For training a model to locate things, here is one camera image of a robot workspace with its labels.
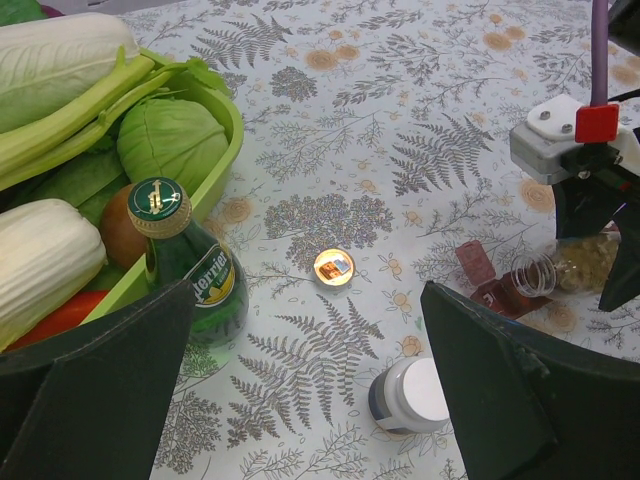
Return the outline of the clear bottle of yellow capsules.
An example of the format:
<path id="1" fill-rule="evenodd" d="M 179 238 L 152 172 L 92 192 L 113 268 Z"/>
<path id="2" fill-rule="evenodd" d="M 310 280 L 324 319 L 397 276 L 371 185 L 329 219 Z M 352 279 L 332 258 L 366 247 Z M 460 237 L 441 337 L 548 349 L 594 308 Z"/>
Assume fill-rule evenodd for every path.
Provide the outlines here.
<path id="1" fill-rule="evenodd" d="M 521 295 L 529 298 L 600 294 L 620 241 L 618 232 L 608 231 L 548 242 L 513 260 L 512 282 Z"/>

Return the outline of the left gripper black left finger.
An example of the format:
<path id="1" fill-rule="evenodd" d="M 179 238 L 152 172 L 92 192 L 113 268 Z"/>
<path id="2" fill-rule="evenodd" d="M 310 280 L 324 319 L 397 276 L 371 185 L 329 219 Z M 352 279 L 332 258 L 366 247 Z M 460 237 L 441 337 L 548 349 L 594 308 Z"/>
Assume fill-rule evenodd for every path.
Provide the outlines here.
<path id="1" fill-rule="evenodd" d="M 193 315 L 182 280 L 2 354 L 2 478 L 149 478 Z"/>

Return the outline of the red weekly pill organizer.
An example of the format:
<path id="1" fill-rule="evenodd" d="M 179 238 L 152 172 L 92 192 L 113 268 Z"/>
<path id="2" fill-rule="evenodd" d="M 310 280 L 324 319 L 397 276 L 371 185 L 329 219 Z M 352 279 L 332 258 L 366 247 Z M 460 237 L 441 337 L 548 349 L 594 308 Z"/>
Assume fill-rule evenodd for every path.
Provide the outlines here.
<path id="1" fill-rule="evenodd" d="M 552 302 L 547 297 L 529 298 L 516 288 L 510 272 L 498 277 L 484 247 L 478 240 L 455 249 L 467 279 L 476 290 L 470 298 L 476 303 L 515 320 Z"/>

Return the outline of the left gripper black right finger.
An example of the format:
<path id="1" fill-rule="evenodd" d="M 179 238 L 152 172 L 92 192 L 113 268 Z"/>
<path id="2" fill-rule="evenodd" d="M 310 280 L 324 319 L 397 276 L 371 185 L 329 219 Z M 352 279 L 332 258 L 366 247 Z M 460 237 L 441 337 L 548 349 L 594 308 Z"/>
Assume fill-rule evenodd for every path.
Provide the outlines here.
<path id="1" fill-rule="evenodd" d="M 636 479 L 639 366 L 429 281 L 426 331 L 471 479 Z"/>

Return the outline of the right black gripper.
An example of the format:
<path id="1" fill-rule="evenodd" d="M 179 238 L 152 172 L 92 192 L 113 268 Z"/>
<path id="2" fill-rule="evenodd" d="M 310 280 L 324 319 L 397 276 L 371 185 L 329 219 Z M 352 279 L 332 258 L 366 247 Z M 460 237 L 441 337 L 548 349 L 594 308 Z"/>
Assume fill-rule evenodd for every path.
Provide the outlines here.
<path id="1" fill-rule="evenodd" d="M 619 127 L 613 141 L 578 144 L 561 155 L 560 164 L 573 177 L 552 186 L 555 238 L 621 235 L 599 301 L 600 310 L 614 311 L 639 295 L 639 210 L 621 209 L 624 191 L 639 189 L 638 136 Z"/>

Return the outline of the clear bottle lid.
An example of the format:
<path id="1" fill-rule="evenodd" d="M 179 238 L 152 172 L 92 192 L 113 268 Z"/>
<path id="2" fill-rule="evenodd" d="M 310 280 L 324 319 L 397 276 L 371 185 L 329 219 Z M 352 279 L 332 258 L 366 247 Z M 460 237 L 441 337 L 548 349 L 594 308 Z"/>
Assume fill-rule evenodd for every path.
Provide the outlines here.
<path id="1" fill-rule="evenodd" d="M 348 286 L 355 273 L 351 256 L 338 248 L 320 252 L 313 264 L 316 281 L 327 289 L 342 289 Z"/>

